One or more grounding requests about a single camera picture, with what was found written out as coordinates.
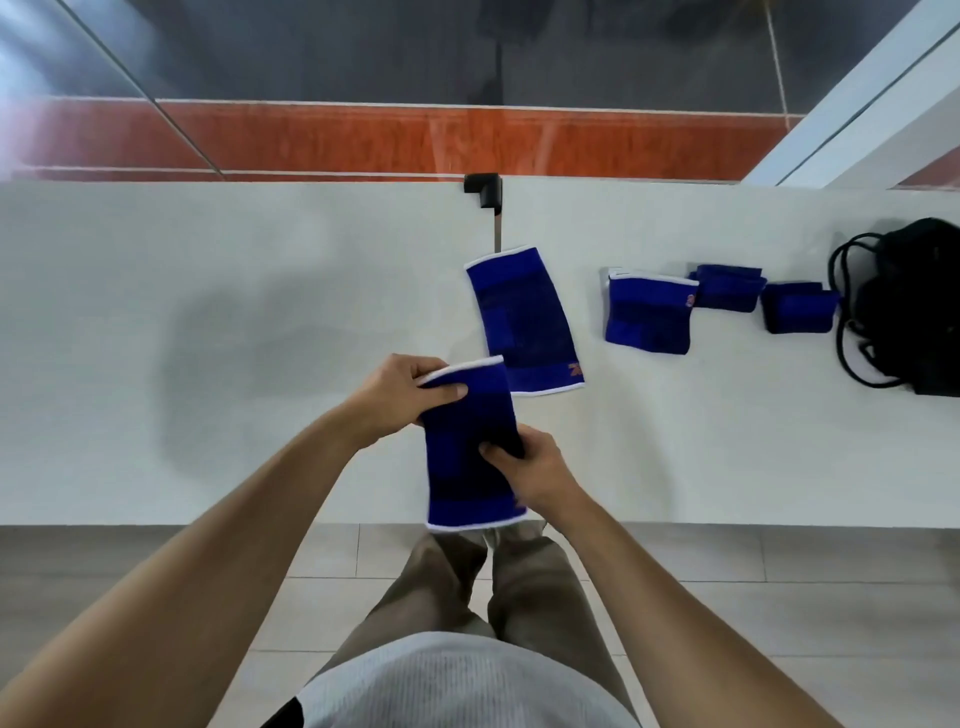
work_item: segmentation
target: hand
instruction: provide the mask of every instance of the hand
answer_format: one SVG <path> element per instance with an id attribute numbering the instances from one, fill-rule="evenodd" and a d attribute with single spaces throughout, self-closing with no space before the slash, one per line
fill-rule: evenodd
<path id="1" fill-rule="evenodd" d="M 516 499 L 532 508 L 547 522 L 560 522 L 589 496 L 577 483 L 551 435 L 529 425 L 517 425 L 526 455 L 513 457 L 491 443 L 480 446 L 480 454 L 497 468 L 514 489 Z"/>
<path id="2" fill-rule="evenodd" d="M 467 394 L 465 384 L 421 389 L 414 381 L 446 366 L 433 356 L 392 353 L 341 405 L 348 412 L 357 437 L 365 448 L 414 422 L 422 412 L 450 404 Z"/>

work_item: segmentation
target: leg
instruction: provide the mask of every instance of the leg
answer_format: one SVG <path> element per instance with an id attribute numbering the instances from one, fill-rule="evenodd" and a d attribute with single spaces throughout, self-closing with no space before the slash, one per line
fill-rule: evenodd
<path id="1" fill-rule="evenodd" d="M 473 579 L 486 560 L 487 547 L 463 536 L 425 534 L 400 576 L 321 672 L 418 632 L 493 637 L 490 626 L 468 607 Z"/>
<path id="2" fill-rule="evenodd" d="M 503 642 L 573 667 L 636 717 L 564 550 L 531 532 L 532 525 L 521 523 L 520 528 L 510 526 L 499 533 L 493 552 L 493 599 L 488 608 L 491 627 Z"/>

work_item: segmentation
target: glass panel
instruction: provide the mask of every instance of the glass panel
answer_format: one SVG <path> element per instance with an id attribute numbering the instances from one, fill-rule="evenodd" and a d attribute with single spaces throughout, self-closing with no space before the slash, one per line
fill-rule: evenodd
<path id="1" fill-rule="evenodd" d="M 66 11 L 53 0 L 0 5 L 0 179 L 171 174 L 210 173 Z"/>

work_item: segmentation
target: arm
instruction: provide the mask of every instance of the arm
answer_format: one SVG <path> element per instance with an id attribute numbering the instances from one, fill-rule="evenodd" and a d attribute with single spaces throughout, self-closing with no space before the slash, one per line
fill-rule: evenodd
<path id="1" fill-rule="evenodd" d="M 576 549 L 663 728 L 840 728 L 580 488 L 550 435 L 520 435 L 524 459 L 484 457 Z"/>
<path id="2" fill-rule="evenodd" d="M 346 402 L 125 576 L 0 692 L 0 725 L 206 726 L 341 470 L 464 385 L 391 356 Z"/>

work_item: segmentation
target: right hand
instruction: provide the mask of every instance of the right hand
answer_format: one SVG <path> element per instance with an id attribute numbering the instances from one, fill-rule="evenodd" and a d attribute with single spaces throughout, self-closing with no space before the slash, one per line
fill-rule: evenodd
<path id="1" fill-rule="evenodd" d="M 480 454 L 507 478 L 517 501 L 558 526 L 588 496 L 566 466 L 550 434 L 529 425 L 517 425 L 516 431 L 523 441 L 524 457 L 513 457 L 491 443 L 481 445 Z"/>

